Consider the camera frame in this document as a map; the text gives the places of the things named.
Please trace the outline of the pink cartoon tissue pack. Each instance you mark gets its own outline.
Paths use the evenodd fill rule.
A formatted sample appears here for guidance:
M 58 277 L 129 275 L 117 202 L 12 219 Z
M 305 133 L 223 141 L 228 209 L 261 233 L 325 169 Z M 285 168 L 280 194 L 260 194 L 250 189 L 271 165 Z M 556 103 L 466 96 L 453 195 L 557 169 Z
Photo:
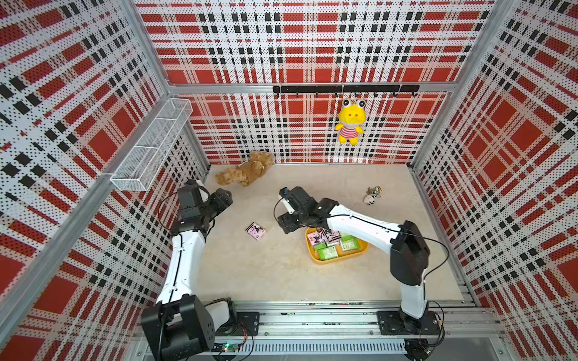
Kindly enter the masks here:
M 256 241 L 260 241 L 266 234 L 265 228 L 256 222 L 252 222 L 245 231 Z
M 307 240 L 312 248 L 324 244 L 328 239 L 323 231 L 313 231 L 306 234 Z
M 333 231 L 333 230 L 325 230 L 325 242 L 328 244 L 328 247 L 332 247 L 335 244 L 340 243 L 342 237 L 340 232 Z

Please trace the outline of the green tissue pack front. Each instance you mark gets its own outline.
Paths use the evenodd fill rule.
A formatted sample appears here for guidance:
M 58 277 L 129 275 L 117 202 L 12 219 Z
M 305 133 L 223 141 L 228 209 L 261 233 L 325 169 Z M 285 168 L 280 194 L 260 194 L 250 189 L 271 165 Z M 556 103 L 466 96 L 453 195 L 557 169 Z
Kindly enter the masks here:
M 318 251 L 318 254 L 319 254 L 319 259 L 322 262 L 325 262 L 328 260 L 334 260 L 334 259 L 339 257 L 339 253 L 338 253 L 337 248 L 335 246 L 332 246 L 329 248 L 322 248 Z

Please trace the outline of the yellow plastic storage tray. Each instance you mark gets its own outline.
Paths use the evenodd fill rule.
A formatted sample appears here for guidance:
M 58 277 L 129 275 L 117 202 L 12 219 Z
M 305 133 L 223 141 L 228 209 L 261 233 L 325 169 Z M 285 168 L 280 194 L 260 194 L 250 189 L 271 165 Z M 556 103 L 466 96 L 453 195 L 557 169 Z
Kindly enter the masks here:
M 306 231 L 306 234 L 307 234 L 307 233 L 311 233 L 311 232 L 316 231 L 316 230 L 317 230 L 317 231 L 325 231 L 325 230 L 323 230 L 323 229 L 321 229 L 321 228 L 317 228 L 317 229 L 308 228 L 307 231 Z M 340 233 L 340 234 L 341 234 L 341 237 L 342 237 L 342 238 L 347 237 L 347 236 L 351 236 L 351 235 L 346 234 L 346 233 Z M 340 260 L 351 259 L 352 257 L 357 257 L 357 256 L 360 256 L 360 255 L 364 254 L 364 253 L 369 249 L 369 244 L 368 244 L 367 242 L 365 242 L 365 241 L 362 241 L 361 239 L 358 239 L 359 244 L 360 244 L 360 248 L 359 248 L 358 250 L 356 250 L 356 251 L 342 252 L 342 249 L 341 249 L 341 247 L 340 247 L 340 243 L 338 243 L 338 244 L 335 244 L 335 245 L 333 245 L 333 246 L 335 246 L 335 247 L 337 248 L 337 251 L 338 251 L 338 253 L 339 253 L 339 257 L 336 258 L 336 259 L 334 259 L 334 260 L 328 260 L 328 261 L 322 262 L 322 261 L 320 261 L 320 259 L 319 259 L 319 254 L 318 254 L 318 252 L 315 251 L 315 250 L 310 246 L 310 244 L 309 244 L 309 242 L 308 242 L 308 240 L 307 240 L 306 235 L 305 235 L 305 240 L 306 240 L 306 244 L 307 244 L 307 247 L 308 247 L 308 251 L 309 251 L 310 257 L 313 259 L 313 261 L 314 261 L 315 263 L 317 263 L 317 264 L 319 264 L 319 265 L 324 265 L 324 264 L 328 264 L 328 263 L 335 263 L 335 262 L 340 261 Z

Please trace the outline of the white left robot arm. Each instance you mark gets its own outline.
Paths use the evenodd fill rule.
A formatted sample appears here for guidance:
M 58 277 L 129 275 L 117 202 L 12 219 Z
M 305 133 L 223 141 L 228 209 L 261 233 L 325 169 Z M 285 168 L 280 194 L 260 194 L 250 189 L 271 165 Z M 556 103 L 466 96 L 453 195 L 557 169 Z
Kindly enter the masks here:
M 141 313 L 141 327 L 155 360 L 181 360 L 211 351 L 216 332 L 234 327 L 237 312 L 229 298 L 208 305 L 197 296 L 200 260 L 215 218 L 233 204 L 231 192 L 207 191 L 188 180 L 176 192 L 179 219 L 169 229 L 172 256 L 163 288 Z

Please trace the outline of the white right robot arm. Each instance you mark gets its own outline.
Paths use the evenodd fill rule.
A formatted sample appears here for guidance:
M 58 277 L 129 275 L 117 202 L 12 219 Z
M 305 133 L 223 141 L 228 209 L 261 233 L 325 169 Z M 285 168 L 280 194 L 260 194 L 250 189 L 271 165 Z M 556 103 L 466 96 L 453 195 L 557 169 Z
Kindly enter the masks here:
M 385 252 L 390 257 L 390 273 L 400 284 L 398 311 L 383 314 L 382 334 L 435 335 L 442 322 L 428 307 L 425 277 L 430 249 L 417 225 L 410 221 L 392 224 L 360 214 L 335 200 L 316 201 L 302 187 L 280 189 L 279 201 L 287 212 L 277 217 L 284 233 L 300 228 L 320 228 L 346 233 Z

